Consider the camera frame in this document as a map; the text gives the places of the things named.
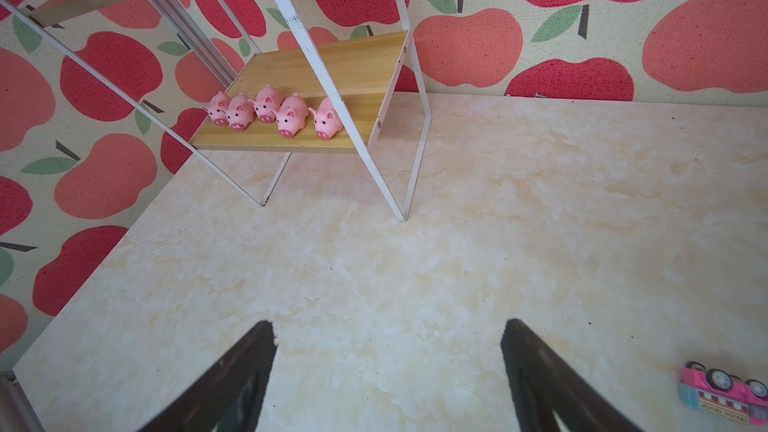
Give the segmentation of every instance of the pink pig toy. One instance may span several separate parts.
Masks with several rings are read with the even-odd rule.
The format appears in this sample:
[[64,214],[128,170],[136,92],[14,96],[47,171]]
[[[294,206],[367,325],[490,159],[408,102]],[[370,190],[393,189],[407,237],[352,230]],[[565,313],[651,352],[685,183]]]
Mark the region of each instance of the pink pig toy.
[[231,100],[227,94],[219,92],[210,100],[208,107],[203,107],[203,110],[208,112],[210,119],[214,121],[215,125],[224,127],[228,123],[226,120],[226,108],[230,106]]
[[330,139],[339,130],[344,128],[339,114],[333,109],[331,99],[328,97],[322,100],[317,110],[310,107],[310,112],[315,117],[315,133],[323,140]]
[[270,84],[266,84],[266,87],[256,96],[256,100],[248,100],[248,102],[256,109],[256,115],[259,116],[259,120],[268,124],[272,123],[275,119],[275,112],[280,110],[283,97],[277,89]]
[[226,118],[230,121],[232,129],[238,132],[245,130],[248,124],[254,121],[254,108],[248,103],[245,94],[240,92],[232,99],[230,106],[226,109]]
[[283,105],[277,111],[277,129],[283,137],[293,137],[299,130],[304,128],[306,117],[310,111],[306,108],[306,103],[294,93],[291,97],[283,100]]

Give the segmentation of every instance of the marble-pattern tabletop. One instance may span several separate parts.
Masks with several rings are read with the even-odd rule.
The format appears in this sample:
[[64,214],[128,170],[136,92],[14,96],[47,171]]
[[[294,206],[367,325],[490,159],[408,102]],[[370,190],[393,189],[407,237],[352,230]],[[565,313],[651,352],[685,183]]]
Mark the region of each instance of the marble-pattern tabletop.
[[[430,94],[408,222],[358,156],[294,154],[266,207],[179,170],[14,368],[47,432],[132,431],[255,322],[259,430],[516,430],[499,341],[523,319],[644,430],[698,360],[768,380],[768,110]],[[398,198],[422,120],[372,156]],[[260,196],[281,154],[213,152]]]

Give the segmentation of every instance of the pink toy car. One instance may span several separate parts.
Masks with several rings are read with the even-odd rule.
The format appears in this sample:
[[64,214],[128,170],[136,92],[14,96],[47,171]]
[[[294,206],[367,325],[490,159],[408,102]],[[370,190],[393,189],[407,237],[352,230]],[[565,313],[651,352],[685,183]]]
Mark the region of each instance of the pink toy car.
[[317,110],[310,107],[310,112],[315,117],[315,133],[323,140],[330,139],[344,128],[339,114],[333,109],[331,99],[328,97],[322,100]]
[[739,424],[768,424],[768,388],[758,380],[742,381],[720,369],[688,362],[677,387],[690,408]]
[[240,92],[232,99],[230,106],[226,109],[226,119],[230,121],[232,129],[238,132],[245,130],[248,124],[254,121],[254,108],[248,103],[245,94]]
[[266,84],[266,87],[256,95],[256,100],[248,100],[248,102],[256,109],[256,115],[259,117],[259,120],[268,124],[272,123],[275,119],[275,112],[280,110],[280,105],[283,104],[283,97],[277,89],[270,84]]
[[226,108],[230,106],[232,99],[224,92],[217,93],[213,99],[210,100],[208,107],[203,107],[203,110],[208,112],[210,119],[215,125],[224,127],[229,121],[226,120]]
[[294,93],[291,97],[283,100],[283,105],[277,111],[277,129],[283,137],[291,138],[299,130],[304,128],[306,117],[310,111],[306,108],[306,103]]

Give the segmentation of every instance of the apple wallpaper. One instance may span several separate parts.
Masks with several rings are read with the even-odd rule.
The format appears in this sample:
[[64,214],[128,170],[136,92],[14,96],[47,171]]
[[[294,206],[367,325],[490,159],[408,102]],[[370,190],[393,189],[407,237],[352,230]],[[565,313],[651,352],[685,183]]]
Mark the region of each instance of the apple wallpaper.
[[[242,70],[255,51],[216,0],[178,1]],[[262,52],[298,47],[272,0],[225,1]],[[293,1],[317,44],[400,30],[394,0]],[[430,92],[768,106],[768,0],[406,2]],[[147,0],[51,30],[184,137],[222,88]],[[189,153],[5,11],[0,61],[5,370]]]
[[[30,10],[46,0],[10,1]],[[49,30],[181,136],[192,136],[206,117],[200,102],[223,88],[147,0]],[[0,63],[0,370],[7,370],[190,153],[5,9]]]

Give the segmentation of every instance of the toy car wheel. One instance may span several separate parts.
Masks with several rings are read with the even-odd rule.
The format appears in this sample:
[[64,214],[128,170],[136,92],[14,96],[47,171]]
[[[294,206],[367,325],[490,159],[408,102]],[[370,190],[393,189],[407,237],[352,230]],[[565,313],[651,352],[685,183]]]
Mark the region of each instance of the toy car wheel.
[[706,372],[706,382],[715,390],[727,392],[734,388],[734,380],[720,369],[709,369]]
[[768,399],[768,388],[763,382],[750,379],[746,382],[746,384],[750,386],[750,389],[752,389],[752,393],[755,395],[755,397],[759,399]]
[[694,369],[698,370],[699,372],[706,372],[706,367],[702,364],[699,364],[698,362],[694,362],[693,360],[689,360],[685,363],[686,369]]

